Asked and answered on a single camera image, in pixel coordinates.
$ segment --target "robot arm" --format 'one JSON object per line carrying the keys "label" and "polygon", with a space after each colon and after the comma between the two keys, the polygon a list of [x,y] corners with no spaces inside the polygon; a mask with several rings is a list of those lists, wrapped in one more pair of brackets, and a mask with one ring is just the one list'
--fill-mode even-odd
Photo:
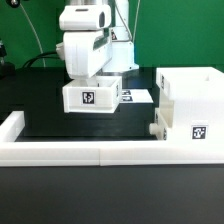
{"label": "robot arm", "polygon": [[[107,1],[73,0],[65,7],[59,19],[65,34],[63,44],[57,45],[57,52],[65,60],[70,78],[87,79],[100,69],[125,72],[139,68],[134,63],[134,45],[124,26],[128,24],[128,0],[118,2],[119,5],[115,0],[115,27],[109,29],[107,37],[104,30],[111,25],[111,8]],[[95,48],[100,39],[106,41]]]}
{"label": "robot arm", "polygon": [[116,73],[138,69],[122,23],[128,23],[128,0],[119,3],[124,19],[117,18],[114,28],[106,0],[73,0],[61,14],[60,28],[65,33],[57,52],[69,77],[75,79],[63,87],[64,112],[113,113],[121,100],[122,78],[95,74],[100,69]]}

